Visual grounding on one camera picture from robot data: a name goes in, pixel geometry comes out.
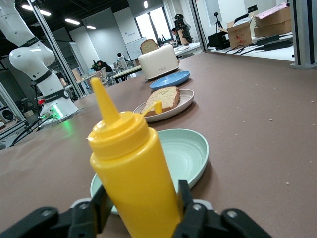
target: blue plate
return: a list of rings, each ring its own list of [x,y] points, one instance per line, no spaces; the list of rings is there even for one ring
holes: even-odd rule
[[[160,88],[165,88],[169,86],[177,86],[185,82],[189,78],[189,71],[181,71],[178,73],[173,73],[171,75],[160,78],[150,85],[153,90],[158,90]]]

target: table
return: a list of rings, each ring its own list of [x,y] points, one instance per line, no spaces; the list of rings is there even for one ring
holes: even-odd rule
[[[290,38],[291,35],[289,36],[284,36],[281,37],[281,39],[286,39],[286,38]],[[256,42],[256,40],[258,40],[260,38],[253,38],[253,42]],[[257,48],[258,46],[251,46],[251,47],[246,47],[245,50],[242,52],[247,52],[250,51],[254,48]],[[229,51],[231,48],[228,47],[226,49],[223,50],[211,50],[212,52],[219,52],[219,53],[225,53],[227,51]],[[234,49],[232,51],[229,51],[227,54],[233,54],[234,52],[238,51],[241,48],[237,48]],[[268,58],[268,59],[276,59],[276,60],[287,60],[287,61],[292,61],[292,63],[295,61],[294,57],[292,57],[292,55],[294,54],[294,47],[290,46],[287,48],[282,48],[282,49],[278,49],[278,50],[273,50],[273,51],[252,51],[249,52],[247,54],[245,54],[244,56],[252,56],[252,57],[261,57],[261,58]]]
[[[181,70],[191,75],[179,88],[194,90],[195,102],[150,126],[191,129],[208,141],[209,162],[192,188],[194,198],[211,202],[218,213],[239,208],[273,237],[313,238],[316,70],[290,69],[289,64],[220,53],[185,58]],[[132,111],[149,97],[150,84],[140,75],[106,89],[119,111]],[[90,197],[95,172],[86,138],[101,116],[94,94],[76,106],[84,109],[70,120],[0,151],[0,231],[36,208],[49,205],[63,212]],[[98,237],[129,234],[120,217],[111,215]]]
[[[128,70],[125,70],[121,73],[116,74],[113,78],[115,79],[116,83],[119,83],[119,81],[118,81],[119,78],[121,78],[122,81],[125,81],[127,79],[128,75],[139,72],[141,70],[142,70],[141,66],[138,65],[136,67],[130,68]]]
[[[179,56],[179,57],[183,56],[183,55],[187,55],[187,54],[193,54],[193,53],[200,52],[200,43],[199,42],[189,43],[189,48],[187,48],[183,51],[178,50],[180,47],[182,47],[182,46],[174,48],[176,56]]]

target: metal pole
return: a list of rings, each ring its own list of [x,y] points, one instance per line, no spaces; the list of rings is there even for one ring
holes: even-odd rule
[[[197,29],[198,40],[200,42],[200,46],[202,48],[202,51],[207,51],[208,48],[207,48],[207,44],[205,41],[203,27],[202,27],[202,24],[200,22],[196,1],[195,0],[188,0],[188,1],[189,1],[189,5],[190,5],[190,10],[191,10],[192,15],[193,15],[195,27]]]
[[[82,98],[84,95],[83,95],[82,91],[80,90],[80,88],[79,88],[79,86],[74,78],[74,75],[73,75],[71,69],[69,68],[69,66],[68,66],[68,64],[67,64],[59,46],[58,46],[50,28],[49,28],[49,26],[47,25],[44,17],[40,13],[40,9],[36,5],[36,0],[28,0],[28,3],[33,8],[35,17],[37,18],[39,24],[41,25],[41,28],[43,29],[45,36],[48,39],[48,42],[52,46],[53,52],[56,55],[60,65],[62,66],[64,73],[66,74],[71,85],[73,86],[75,94],[77,95],[78,98]]]
[[[317,56],[317,2],[290,0],[295,63],[291,68],[311,69]]]

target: cardboard box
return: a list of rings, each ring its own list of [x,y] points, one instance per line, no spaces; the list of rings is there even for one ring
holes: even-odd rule
[[[245,22],[241,25],[233,27],[234,21],[227,23],[228,35],[231,48],[238,45],[247,46],[252,43],[250,24]]]
[[[285,34],[292,31],[292,22],[291,20],[284,21],[282,23],[261,26],[254,28],[254,33],[256,37],[272,36]]]
[[[255,17],[255,19],[256,19],[257,27],[278,24],[278,23],[282,23],[291,19],[291,10],[290,10],[290,7],[287,7],[263,19],[259,19],[258,17]]]

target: toaster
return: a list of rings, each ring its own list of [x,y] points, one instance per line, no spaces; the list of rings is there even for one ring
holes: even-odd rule
[[[179,63],[172,45],[139,56],[139,63],[146,80],[151,80],[177,70]]]

